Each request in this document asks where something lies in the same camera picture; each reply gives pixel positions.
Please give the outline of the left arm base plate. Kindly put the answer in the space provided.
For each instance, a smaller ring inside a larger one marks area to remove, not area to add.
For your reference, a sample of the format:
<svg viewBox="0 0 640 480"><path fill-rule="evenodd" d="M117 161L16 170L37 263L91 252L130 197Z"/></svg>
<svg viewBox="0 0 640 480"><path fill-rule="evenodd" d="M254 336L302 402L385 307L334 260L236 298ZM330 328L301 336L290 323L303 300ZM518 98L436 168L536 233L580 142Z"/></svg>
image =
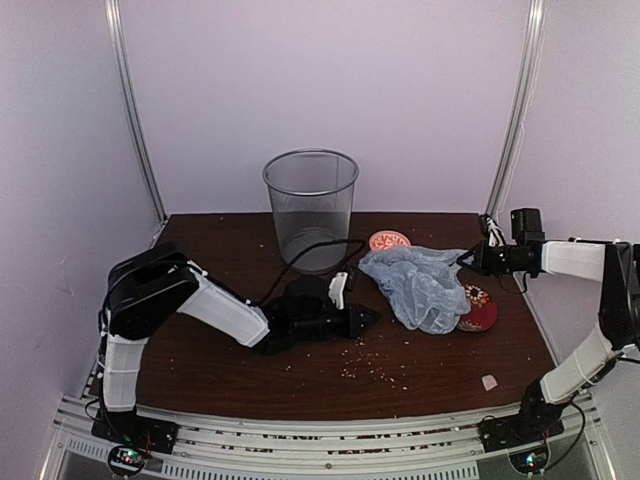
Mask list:
<svg viewBox="0 0 640 480"><path fill-rule="evenodd" d="M94 437L124 444L154 453L171 454L176 443L179 426L174 422L149 417L137 417L132 425L116 426L113 430L106 420L93 422Z"/></svg>

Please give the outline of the small pink paper scrap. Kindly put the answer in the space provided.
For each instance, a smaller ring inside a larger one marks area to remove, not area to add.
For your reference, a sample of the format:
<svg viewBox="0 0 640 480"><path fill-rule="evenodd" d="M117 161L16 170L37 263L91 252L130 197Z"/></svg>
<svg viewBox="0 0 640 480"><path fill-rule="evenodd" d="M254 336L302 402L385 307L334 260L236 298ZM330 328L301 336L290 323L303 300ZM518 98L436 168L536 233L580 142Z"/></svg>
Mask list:
<svg viewBox="0 0 640 480"><path fill-rule="evenodd" d="M484 375L481 381L486 391L491 391L498 385L496 378L491 374Z"/></svg>

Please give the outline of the light blue plastic trash bag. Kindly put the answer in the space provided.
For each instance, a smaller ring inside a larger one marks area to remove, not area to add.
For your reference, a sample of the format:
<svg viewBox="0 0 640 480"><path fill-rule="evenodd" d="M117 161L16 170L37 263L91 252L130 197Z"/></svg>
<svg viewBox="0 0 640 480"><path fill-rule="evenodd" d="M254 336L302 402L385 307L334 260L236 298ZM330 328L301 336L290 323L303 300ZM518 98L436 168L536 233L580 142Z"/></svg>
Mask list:
<svg viewBox="0 0 640 480"><path fill-rule="evenodd" d="M462 249L397 246L370 251L358 264L388 300L395 318L409 330L444 335L471 311L458 278Z"/></svg>

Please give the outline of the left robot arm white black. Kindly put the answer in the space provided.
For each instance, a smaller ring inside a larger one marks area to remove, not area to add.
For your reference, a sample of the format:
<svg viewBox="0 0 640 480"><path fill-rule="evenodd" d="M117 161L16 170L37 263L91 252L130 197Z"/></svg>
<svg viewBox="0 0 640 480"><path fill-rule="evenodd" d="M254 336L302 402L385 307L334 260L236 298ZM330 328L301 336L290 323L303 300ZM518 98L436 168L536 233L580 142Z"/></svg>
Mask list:
<svg viewBox="0 0 640 480"><path fill-rule="evenodd" d="M176 242L117 264L98 312L97 424L123 444L143 436L136 397L142 356L172 315L187 315L261 355L275 355L299 342L355 339L376 325L379 313L347 301L353 282L353 268L341 260L329 280L302 275L280 296L266 292L253 302L214 279Z"/></svg>

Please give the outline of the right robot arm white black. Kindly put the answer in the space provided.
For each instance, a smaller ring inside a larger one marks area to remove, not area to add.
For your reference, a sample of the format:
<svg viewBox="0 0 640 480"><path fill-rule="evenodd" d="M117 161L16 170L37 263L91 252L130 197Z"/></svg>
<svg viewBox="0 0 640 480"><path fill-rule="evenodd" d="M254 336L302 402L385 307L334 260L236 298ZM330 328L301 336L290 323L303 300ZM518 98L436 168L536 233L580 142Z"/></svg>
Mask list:
<svg viewBox="0 0 640 480"><path fill-rule="evenodd" d="M483 239L456 264L487 277L561 275L601 287L591 333L560 365L527 387L511 421L517 438L530 442L561 418L580 390L606 376L622 360L625 348L639 345L639 246L577 237L548 240L537 208L513 210L510 221L512 244L491 216L482 215Z"/></svg>

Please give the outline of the aluminium frame post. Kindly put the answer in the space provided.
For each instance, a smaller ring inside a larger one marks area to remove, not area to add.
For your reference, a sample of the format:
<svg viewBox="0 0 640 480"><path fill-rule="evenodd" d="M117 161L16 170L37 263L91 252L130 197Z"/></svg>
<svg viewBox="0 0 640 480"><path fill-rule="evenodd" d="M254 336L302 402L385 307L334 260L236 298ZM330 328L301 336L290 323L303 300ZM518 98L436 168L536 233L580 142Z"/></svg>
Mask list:
<svg viewBox="0 0 640 480"><path fill-rule="evenodd" d="M168 216L161 198L159 186L151 164L141 117L135 98L134 85L128 61L126 40L122 25L121 7L118 0L105 0L107 28L118 70L120 90L124 101L126 121L133 143L135 155L141 171L143 183L159 223Z"/></svg>
<svg viewBox="0 0 640 480"><path fill-rule="evenodd" d="M504 209L521 149L526 115L534 96L543 43L547 2L529 2L526 31L516 89L507 124L498 167L492 183L485 213L497 219Z"/></svg>

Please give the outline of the left aluminium frame post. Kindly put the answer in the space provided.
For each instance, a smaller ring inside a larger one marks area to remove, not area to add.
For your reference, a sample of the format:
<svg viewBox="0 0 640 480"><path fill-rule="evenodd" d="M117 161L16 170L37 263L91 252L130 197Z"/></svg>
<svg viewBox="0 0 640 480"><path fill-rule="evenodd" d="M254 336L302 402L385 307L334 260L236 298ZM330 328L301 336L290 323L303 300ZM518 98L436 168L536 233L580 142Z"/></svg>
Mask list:
<svg viewBox="0 0 640 480"><path fill-rule="evenodd" d="M133 143L135 155L141 171L143 183L159 223L168 216L161 198L159 186L151 164L141 117L135 98L134 85L128 61L126 40L122 25L121 7L118 0L105 0L107 28L118 70L120 90L124 101L126 121Z"/></svg>

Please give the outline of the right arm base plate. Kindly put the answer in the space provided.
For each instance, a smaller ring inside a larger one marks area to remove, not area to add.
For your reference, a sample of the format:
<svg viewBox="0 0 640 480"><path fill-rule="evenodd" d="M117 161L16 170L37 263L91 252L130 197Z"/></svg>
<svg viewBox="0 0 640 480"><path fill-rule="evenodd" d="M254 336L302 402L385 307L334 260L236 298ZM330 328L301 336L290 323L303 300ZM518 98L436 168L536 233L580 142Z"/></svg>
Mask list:
<svg viewBox="0 0 640 480"><path fill-rule="evenodd" d="M505 417L487 416L478 423L479 438L486 453L512 449L541 442L564 432L560 420L542 425L525 425L517 414Z"/></svg>

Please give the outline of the right aluminium frame post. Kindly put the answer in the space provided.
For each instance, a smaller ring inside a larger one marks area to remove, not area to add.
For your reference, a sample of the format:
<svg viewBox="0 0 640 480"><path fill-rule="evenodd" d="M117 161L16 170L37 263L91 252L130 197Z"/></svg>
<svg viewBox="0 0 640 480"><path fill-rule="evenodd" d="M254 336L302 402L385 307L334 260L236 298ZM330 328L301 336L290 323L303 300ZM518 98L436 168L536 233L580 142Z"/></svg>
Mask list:
<svg viewBox="0 0 640 480"><path fill-rule="evenodd" d="M492 183L485 213L497 219L504 209L521 149L526 115L534 96L543 43L547 2L529 2L526 31L516 89L507 124L498 167Z"/></svg>

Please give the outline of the grey mesh trash bin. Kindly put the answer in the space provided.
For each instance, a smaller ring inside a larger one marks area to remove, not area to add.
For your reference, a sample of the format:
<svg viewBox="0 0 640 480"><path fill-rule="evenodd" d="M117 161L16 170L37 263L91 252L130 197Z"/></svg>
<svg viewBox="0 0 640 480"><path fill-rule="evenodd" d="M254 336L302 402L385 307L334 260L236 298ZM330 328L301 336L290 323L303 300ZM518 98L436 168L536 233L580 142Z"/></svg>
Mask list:
<svg viewBox="0 0 640 480"><path fill-rule="evenodd" d="M319 274L346 256L359 166L329 149L282 153L263 168L283 260L301 273Z"/></svg>

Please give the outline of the red floral overturned bowl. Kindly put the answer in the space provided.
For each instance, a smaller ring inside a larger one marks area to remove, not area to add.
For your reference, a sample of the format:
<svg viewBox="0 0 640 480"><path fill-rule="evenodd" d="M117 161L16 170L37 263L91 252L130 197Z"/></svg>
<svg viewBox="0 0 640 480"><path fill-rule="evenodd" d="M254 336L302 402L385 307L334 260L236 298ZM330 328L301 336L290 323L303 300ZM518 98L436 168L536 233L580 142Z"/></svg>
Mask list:
<svg viewBox="0 0 640 480"><path fill-rule="evenodd" d="M464 285L470 311L461 315L456 326L463 332L480 333L492 328L498 318L497 303L488 291L474 284Z"/></svg>

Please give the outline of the orange white patterned bowl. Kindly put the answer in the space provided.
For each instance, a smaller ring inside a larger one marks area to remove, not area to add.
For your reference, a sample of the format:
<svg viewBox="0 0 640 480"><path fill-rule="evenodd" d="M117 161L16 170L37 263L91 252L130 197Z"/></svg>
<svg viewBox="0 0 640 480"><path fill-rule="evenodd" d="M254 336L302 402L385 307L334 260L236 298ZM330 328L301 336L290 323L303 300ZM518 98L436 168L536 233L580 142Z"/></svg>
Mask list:
<svg viewBox="0 0 640 480"><path fill-rule="evenodd" d="M411 242L400 232L393 230L381 230L370 236L368 244L371 251L382 251L399 246L409 247Z"/></svg>

